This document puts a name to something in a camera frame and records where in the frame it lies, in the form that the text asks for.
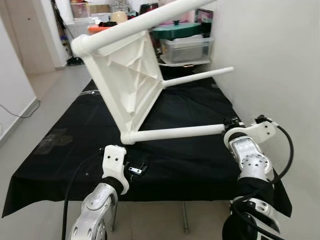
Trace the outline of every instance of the gray tile floor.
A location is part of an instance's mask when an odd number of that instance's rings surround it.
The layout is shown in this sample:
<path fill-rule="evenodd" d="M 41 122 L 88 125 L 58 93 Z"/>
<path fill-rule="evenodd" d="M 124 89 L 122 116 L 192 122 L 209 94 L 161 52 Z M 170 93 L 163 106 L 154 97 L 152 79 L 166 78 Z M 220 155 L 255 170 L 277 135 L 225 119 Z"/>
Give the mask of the gray tile floor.
<path fill-rule="evenodd" d="M 84 66 L 33 78 L 41 107 L 18 126 L 0 148 L 0 211 L 12 174 L 56 123 L 91 77 Z M 220 240 L 228 217 L 228 203 L 187 202 L 190 234 L 184 233 L 181 202 L 121 202 L 110 240 Z M 81 203 L 69 204 L 68 232 L 80 213 Z M 41 201 L 0 219 L 0 240 L 61 239 L 63 202 Z"/>

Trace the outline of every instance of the orange object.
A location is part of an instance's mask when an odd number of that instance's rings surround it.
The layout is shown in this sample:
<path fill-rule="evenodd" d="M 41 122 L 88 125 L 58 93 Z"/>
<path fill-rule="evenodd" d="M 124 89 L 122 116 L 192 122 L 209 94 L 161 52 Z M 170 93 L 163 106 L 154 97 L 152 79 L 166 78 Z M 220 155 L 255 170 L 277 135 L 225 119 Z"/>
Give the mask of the orange object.
<path fill-rule="evenodd" d="M 109 28 L 112 28 L 112 26 L 99 26 L 98 24 L 95 24 L 88 27 L 88 32 L 92 35 Z"/>

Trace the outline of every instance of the box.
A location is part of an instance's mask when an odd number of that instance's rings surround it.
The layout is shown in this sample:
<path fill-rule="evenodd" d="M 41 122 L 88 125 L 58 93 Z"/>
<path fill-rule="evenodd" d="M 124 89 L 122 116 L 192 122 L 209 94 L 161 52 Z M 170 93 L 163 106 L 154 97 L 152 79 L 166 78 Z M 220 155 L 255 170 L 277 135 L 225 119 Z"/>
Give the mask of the box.
<path fill-rule="evenodd" d="M 91 14 L 110 13 L 111 7 L 109 4 L 103 5 L 90 5 Z"/>
<path fill-rule="evenodd" d="M 70 3 L 75 19 L 82 19 L 90 17 L 90 5 L 87 2 Z"/>
<path fill-rule="evenodd" d="M 114 6 L 117 6 L 117 5 L 128 5 L 128 2 L 127 2 L 127 0 L 115 0 L 113 5 Z"/>
<path fill-rule="evenodd" d="M 214 39 L 200 37 L 186 37 L 169 41 L 162 39 L 161 48 L 165 58 L 173 64 L 191 61 L 209 60 Z"/>

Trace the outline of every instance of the plastic storage box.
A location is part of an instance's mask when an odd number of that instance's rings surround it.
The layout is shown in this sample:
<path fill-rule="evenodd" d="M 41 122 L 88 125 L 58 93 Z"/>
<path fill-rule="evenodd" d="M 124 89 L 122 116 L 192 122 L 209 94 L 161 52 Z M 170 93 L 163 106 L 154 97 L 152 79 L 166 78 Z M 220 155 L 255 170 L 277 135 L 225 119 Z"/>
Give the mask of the plastic storage box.
<path fill-rule="evenodd" d="M 179 38 L 173 41 L 161 40 L 163 57 L 167 64 L 209 61 L 214 39 L 212 37 Z"/>
<path fill-rule="evenodd" d="M 71 3 L 71 9 L 75 19 L 90 17 L 90 5 L 87 2 Z"/>

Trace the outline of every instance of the cable wire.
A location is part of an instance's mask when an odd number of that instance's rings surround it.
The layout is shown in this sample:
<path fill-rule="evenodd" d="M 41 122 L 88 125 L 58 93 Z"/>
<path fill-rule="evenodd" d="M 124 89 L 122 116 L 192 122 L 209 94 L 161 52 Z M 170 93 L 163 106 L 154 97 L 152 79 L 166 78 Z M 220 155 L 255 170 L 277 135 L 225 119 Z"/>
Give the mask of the cable wire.
<path fill-rule="evenodd" d="M 267 119 L 267 121 L 269 123 L 272 123 L 273 121 L 270 120 L 270 119 Z M 278 183 L 286 174 L 287 172 L 289 171 L 292 163 L 293 163 L 293 160 L 294 160 L 294 144 L 293 144 L 293 141 L 290 137 L 290 135 L 288 134 L 288 132 L 281 126 L 277 125 L 277 128 L 280 129 L 281 132 L 283 132 L 283 134 L 286 136 L 288 142 L 289 142 L 289 146 L 290 146 L 290 156 L 289 156 L 289 160 L 288 160 L 288 163 L 287 165 L 285 166 L 284 170 L 278 175 L 276 176 L 270 183 L 272 185 Z M 253 198 L 254 196 L 256 196 L 259 192 L 261 192 L 263 190 L 263 188 L 260 188 L 260 189 L 257 189 L 255 190 L 254 192 L 246 195 L 246 196 L 243 196 L 239 199 L 237 199 L 236 201 L 234 201 L 231 205 L 231 209 L 232 211 L 238 215 L 238 217 L 240 217 L 244 222 L 246 222 L 246 224 L 248 224 L 250 227 L 252 227 L 253 229 L 255 229 L 256 231 L 260 232 L 261 234 L 264 234 L 266 235 L 267 237 L 273 239 L 273 240 L 284 240 L 283 238 L 281 237 L 278 237 L 266 230 L 264 230 L 263 228 L 257 226 L 256 224 L 254 224 L 253 222 L 249 221 L 243 213 L 241 213 L 238 209 L 237 209 L 237 205 L 243 201 L 247 201 L 251 198 Z"/>
<path fill-rule="evenodd" d="M 11 115 L 13 115 L 13 116 L 15 116 L 15 117 L 18 117 L 18 118 L 20 118 L 20 119 L 28 119 L 28 118 L 30 118 L 30 117 L 35 113 L 35 111 L 37 111 L 37 110 L 40 108 L 40 105 L 41 105 L 41 102 L 38 100 L 38 106 L 35 108 L 35 110 L 33 110 L 33 111 L 30 113 L 29 116 L 19 116 L 19 115 L 17 115 L 17 114 L 14 114 L 14 113 L 12 113 L 11 111 L 9 111 L 5 106 L 3 106 L 3 105 L 1 105 L 1 104 L 0 104 L 0 107 L 3 108 L 4 110 L 6 110 L 9 114 L 11 114 Z"/>
<path fill-rule="evenodd" d="M 63 219 L 62 219 L 62 233 L 61 233 L 61 240 L 66 240 L 66 232 L 67 232 L 67 218 L 68 218 L 68 204 L 69 204 L 69 195 L 70 195 L 70 190 L 72 187 L 72 184 L 74 183 L 81 167 L 89 160 L 92 158 L 96 157 L 99 153 L 96 153 L 85 160 L 83 160 L 80 165 L 77 167 L 77 169 L 74 171 L 72 178 L 69 181 L 68 187 L 65 192 L 64 196 L 64 205 L 63 205 Z"/>
<path fill-rule="evenodd" d="M 4 133 L 4 126 L 0 122 L 0 136 Z"/>

